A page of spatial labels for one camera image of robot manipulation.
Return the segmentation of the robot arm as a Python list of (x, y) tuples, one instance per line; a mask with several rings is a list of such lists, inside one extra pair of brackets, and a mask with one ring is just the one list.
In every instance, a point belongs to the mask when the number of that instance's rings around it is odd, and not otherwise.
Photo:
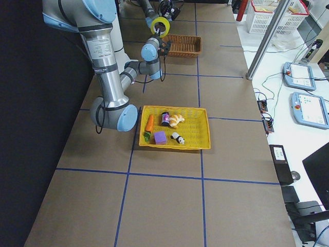
[(161, 78), (160, 54), (166, 54), (162, 38), (170, 30), (166, 17), (159, 16), (149, 1), (139, 1), (152, 36), (141, 50), (142, 61), (131, 60), (124, 51), (115, 1), (43, 1), (43, 18), (48, 26), (79, 33), (100, 83), (102, 95), (90, 109), (97, 128), (130, 131), (138, 110), (125, 90), (138, 75)]

